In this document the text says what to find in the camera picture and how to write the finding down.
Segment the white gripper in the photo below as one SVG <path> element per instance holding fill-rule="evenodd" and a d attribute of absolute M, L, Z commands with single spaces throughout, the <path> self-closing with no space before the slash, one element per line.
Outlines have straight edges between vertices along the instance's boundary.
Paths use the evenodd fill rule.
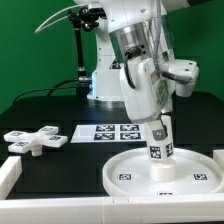
<path fill-rule="evenodd" d="M 121 65 L 120 83 L 129 119 L 145 123 L 147 146 L 173 143 L 171 117 L 156 120 L 175 90 L 172 80 L 160 77 L 150 58 L 135 58 Z"/>

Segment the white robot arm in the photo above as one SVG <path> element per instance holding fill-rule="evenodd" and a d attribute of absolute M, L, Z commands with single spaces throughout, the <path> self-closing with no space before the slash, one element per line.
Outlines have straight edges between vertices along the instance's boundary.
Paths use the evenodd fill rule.
<path fill-rule="evenodd" d="M 129 119 L 144 125 L 149 147 L 172 144 L 171 118 L 162 110 L 175 87 L 191 79 L 175 69 L 163 0 L 73 1 L 82 6 L 81 26 L 96 31 L 98 62 L 88 98 L 124 104 Z"/>

